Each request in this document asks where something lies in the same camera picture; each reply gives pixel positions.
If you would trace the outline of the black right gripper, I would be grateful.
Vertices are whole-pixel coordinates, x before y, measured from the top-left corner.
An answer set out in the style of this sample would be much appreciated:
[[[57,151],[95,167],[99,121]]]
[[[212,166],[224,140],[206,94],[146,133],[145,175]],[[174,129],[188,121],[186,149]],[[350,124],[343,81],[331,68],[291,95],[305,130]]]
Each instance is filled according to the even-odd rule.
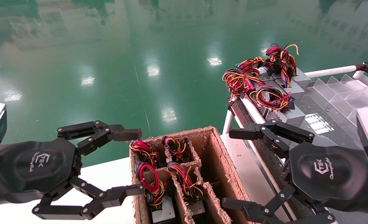
[[[343,212],[368,212],[368,159],[360,149],[311,144],[315,135],[278,120],[250,123],[246,128],[230,128],[233,139],[261,139],[278,157],[288,157],[290,183],[297,199],[308,205],[322,204]],[[290,147],[279,137],[300,145]],[[232,198],[223,198],[222,207],[239,210],[245,219],[261,224],[283,224],[275,212],[295,193],[284,187],[265,206]],[[289,224],[333,224],[335,216],[327,210]]]

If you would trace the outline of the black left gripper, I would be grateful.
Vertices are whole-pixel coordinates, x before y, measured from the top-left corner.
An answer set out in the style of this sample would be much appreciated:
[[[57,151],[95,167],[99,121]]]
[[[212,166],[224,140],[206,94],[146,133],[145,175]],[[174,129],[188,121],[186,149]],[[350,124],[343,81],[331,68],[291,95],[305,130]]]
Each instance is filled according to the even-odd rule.
[[[40,200],[32,213],[43,220],[91,220],[104,209],[119,207],[126,197],[145,193],[142,185],[101,190],[79,178],[81,156],[105,144],[140,139],[141,129],[96,120],[59,127],[59,138],[0,146],[0,204]],[[68,140],[85,138],[77,144]],[[84,206],[52,205],[72,189],[90,197]]]

